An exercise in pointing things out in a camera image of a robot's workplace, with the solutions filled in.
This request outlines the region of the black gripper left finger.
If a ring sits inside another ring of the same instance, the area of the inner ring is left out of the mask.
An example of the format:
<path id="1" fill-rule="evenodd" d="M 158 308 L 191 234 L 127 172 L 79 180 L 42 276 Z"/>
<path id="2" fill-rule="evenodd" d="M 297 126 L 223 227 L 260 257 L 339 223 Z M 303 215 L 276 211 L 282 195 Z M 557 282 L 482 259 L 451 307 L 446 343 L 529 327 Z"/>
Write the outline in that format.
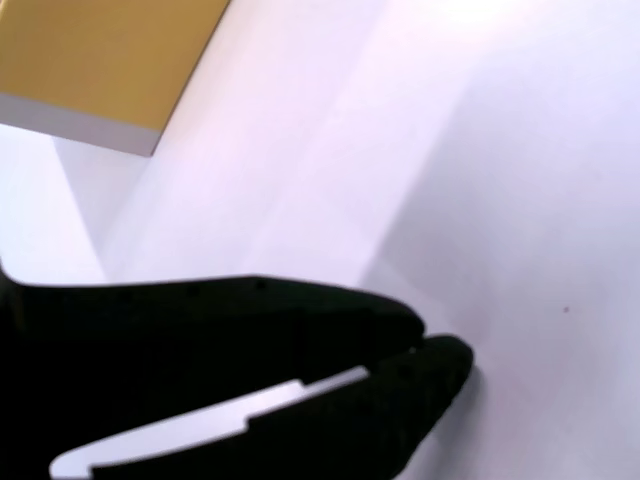
<path id="1" fill-rule="evenodd" d="M 1 279 L 1 475 L 291 380 L 372 366 L 422 340 L 405 304 L 274 277 L 45 287 Z"/>

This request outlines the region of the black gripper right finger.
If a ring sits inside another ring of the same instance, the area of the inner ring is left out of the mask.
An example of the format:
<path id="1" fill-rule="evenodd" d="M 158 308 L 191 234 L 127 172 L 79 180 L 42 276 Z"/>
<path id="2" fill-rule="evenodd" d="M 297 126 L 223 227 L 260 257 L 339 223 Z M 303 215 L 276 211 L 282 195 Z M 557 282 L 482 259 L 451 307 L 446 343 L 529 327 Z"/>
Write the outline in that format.
<path id="1" fill-rule="evenodd" d="M 137 462 L 95 479 L 392 479 L 468 379 L 472 348 L 425 339 L 369 377 L 249 420 L 245 432 Z"/>

